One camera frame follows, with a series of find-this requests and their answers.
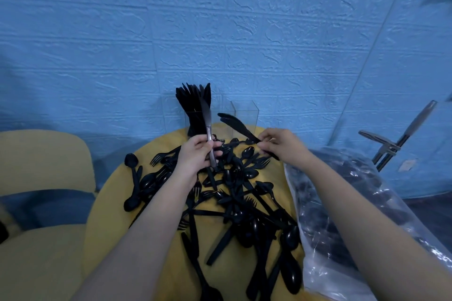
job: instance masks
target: plastic bag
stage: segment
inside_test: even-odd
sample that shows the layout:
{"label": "plastic bag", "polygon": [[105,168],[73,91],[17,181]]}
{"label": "plastic bag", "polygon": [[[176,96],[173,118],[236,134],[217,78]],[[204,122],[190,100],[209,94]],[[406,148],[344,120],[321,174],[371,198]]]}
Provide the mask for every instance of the plastic bag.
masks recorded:
{"label": "plastic bag", "polygon": [[[324,147],[311,152],[452,271],[451,254],[382,180],[370,159],[348,149]],[[284,165],[284,170],[297,210],[305,252],[304,287],[339,301],[376,300],[322,206],[312,182],[295,167]]]}

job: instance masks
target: blue brick wall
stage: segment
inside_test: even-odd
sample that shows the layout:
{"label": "blue brick wall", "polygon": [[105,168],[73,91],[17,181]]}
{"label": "blue brick wall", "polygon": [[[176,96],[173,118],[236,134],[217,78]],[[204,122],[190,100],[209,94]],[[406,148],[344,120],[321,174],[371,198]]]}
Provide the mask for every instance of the blue brick wall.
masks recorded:
{"label": "blue brick wall", "polygon": [[[0,0],[0,130],[74,133],[98,186],[125,153],[184,126],[182,82],[215,105],[253,99],[260,126],[309,145],[396,140],[452,92],[450,2],[423,0]],[[438,107],[385,168],[403,196],[452,189],[452,110]],[[401,162],[418,158],[408,173]]]}

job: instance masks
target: right hand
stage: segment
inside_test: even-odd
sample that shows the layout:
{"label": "right hand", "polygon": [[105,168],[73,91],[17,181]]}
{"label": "right hand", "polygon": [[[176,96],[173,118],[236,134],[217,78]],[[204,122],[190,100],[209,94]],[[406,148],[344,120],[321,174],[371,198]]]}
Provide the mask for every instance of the right hand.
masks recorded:
{"label": "right hand", "polygon": [[259,149],[271,151],[293,166],[301,168],[312,157],[312,153],[302,141],[285,128],[269,127],[259,134],[258,138],[262,141],[257,143]]}

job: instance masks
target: yellow table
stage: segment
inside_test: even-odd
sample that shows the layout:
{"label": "yellow table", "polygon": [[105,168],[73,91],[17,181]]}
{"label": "yellow table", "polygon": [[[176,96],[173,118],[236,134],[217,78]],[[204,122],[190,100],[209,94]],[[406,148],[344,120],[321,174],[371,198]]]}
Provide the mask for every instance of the yellow table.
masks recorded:
{"label": "yellow table", "polygon": [[[262,128],[256,128],[256,133],[261,131],[263,131]],[[216,133],[218,138],[226,138],[222,137],[222,132],[223,134],[230,133],[218,127],[213,129],[213,133]],[[160,168],[160,165],[156,167],[149,165],[156,153],[168,152],[183,144],[186,140],[185,129],[180,129],[167,133],[137,150],[135,155],[138,157],[140,164],[143,165],[143,176]],[[244,148],[246,148],[245,144],[239,145],[235,149],[235,153],[240,153]],[[256,179],[273,182],[276,200],[295,217],[295,207],[281,162],[272,159],[264,170],[259,171]],[[115,247],[119,239],[127,232],[132,219],[138,213],[139,209],[127,213],[122,208],[124,200],[130,196],[132,189],[133,183],[130,168],[121,164],[100,191],[88,217],[82,262],[85,277]],[[266,195],[263,198],[268,205],[274,207],[269,196]],[[219,212],[224,211],[220,206],[216,205],[214,199],[204,202],[198,208]],[[199,236],[199,262],[207,281],[210,285],[220,290],[225,301],[247,300],[245,290],[256,266],[256,253],[253,248],[245,249],[241,247],[234,238],[213,266],[209,267],[205,264],[210,253],[229,227],[229,224],[224,225],[222,220],[222,218],[218,217],[196,217]],[[271,271],[279,250],[279,241],[273,241],[268,255],[267,273]],[[303,250],[301,246],[292,254],[302,266]],[[290,294],[284,285],[281,275],[278,277],[272,295],[273,300],[324,300],[318,295],[308,294],[303,290],[297,295]],[[200,296],[201,288],[198,278],[186,257],[180,233],[176,232],[160,276],[155,300],[198,301]]]}

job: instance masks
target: hand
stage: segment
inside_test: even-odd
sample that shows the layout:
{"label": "hand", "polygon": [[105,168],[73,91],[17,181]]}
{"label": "hand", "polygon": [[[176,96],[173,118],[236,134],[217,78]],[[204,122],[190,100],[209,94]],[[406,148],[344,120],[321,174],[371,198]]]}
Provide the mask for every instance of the hand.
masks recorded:
{"label": "hand", "polygon": [[[209,151],[212,148],[220,147],[221,142],[208,141],[207,135],[197,135],[191,137],[180,148],[177,165],[174,169],[174,174],[180,175],[188,179],[190,188],[195,185],[196,174],[202,168],[210,166],[208,159]],[[214,152],[215,156],[221,156],[221,150]]]}
{"label": "hand", "polygon": [[257,143],[261,150],[273,152],[284,162],[302,168],[312,153],[290,130],[283,128],[267,128],[258,138]]}

